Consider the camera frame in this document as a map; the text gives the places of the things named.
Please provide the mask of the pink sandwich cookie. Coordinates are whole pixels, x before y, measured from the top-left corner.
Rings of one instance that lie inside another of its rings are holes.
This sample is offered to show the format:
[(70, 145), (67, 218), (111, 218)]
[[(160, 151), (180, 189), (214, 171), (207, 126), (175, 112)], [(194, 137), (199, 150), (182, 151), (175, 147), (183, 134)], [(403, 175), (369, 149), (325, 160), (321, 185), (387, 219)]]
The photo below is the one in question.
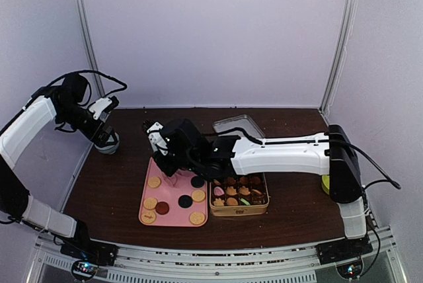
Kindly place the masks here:
[(213, 190), (215, 196), (223, 196), (225, 194), (224, 190), (221, 187), (215, 187)]

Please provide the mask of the gold cookie tin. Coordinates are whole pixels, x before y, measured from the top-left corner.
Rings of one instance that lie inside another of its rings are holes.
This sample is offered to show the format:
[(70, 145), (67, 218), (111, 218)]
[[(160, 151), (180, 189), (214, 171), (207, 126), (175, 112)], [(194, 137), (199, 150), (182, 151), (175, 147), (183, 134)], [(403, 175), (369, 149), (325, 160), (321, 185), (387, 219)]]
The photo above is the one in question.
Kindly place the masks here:
[[(225, 194), (215, 196), (215, 187), (221, 187)], [(208, 185), (209, 206), (215, 217), (258, 216), (265, 214), (270, 203), (268, 187), (264, 173), (237, 175), (216, 179)], [(248, 200), (251, 205), (245, 206), (240, 199)]]

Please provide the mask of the green sandwich cookie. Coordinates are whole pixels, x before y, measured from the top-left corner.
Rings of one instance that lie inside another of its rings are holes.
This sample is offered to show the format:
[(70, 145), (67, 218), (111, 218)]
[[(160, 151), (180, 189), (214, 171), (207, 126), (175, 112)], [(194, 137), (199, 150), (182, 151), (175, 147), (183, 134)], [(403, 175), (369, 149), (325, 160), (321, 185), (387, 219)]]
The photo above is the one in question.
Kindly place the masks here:
[(245, 205), (245, 206), (250, 206), (250, 205), (251, 205), (251, 203), (250, 203), (248, 200), (244, 199), (244, 198), (241, 198), (241, 199), (240, 199), (240, 202), (241, 202), (243, 205)]

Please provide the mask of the metal serving tongs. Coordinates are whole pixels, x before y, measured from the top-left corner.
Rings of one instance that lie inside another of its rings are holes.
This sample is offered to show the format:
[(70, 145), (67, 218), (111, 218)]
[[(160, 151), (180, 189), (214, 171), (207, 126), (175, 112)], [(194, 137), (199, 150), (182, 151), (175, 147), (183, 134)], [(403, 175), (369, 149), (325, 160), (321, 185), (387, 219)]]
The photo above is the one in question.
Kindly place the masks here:
[(166, 174), (163, 173), (163, 180), (166, 182), (168, 187), (174, 188), (177, 184), (178, 176), (179, 176), (178, 171), (171, 176), (167, 176)]

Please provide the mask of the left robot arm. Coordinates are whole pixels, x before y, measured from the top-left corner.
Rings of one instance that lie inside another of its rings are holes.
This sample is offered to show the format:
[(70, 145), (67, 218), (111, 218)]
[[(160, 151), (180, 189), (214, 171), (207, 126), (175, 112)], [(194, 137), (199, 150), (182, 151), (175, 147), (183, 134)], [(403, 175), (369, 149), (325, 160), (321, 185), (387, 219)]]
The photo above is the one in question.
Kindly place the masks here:
[(60, 212), (51, 199), (76, 160), (72, 142), (52, 138), (75, 134), (103, 154), (119, 144), (104, 117), (119, 104), (114, 91), (91, 100), (86, 71), (66, 73), (40, 87), (1, 129), (1, 211), (6, 224), (20, 223), (59, 237), (80, 259), (99, 256), (85, 222)]

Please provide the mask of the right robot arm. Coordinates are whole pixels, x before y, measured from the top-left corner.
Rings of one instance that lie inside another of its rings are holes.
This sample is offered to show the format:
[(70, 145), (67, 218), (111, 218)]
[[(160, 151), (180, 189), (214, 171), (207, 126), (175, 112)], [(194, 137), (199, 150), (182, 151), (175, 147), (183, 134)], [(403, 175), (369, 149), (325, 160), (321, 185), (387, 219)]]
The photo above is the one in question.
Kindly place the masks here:
[(204, 134), (187, 118), (143, 123), (153, 160), (167, 176), (179, 169), (207, 181), (255, 173), (309, 173), (330, 178), (329, 193), (344, 224), (339, 252), (353, 257), (364, 247), (367, 233), (358, 156), (344, 130), (294, 138), (256, 138), (235, 126)]

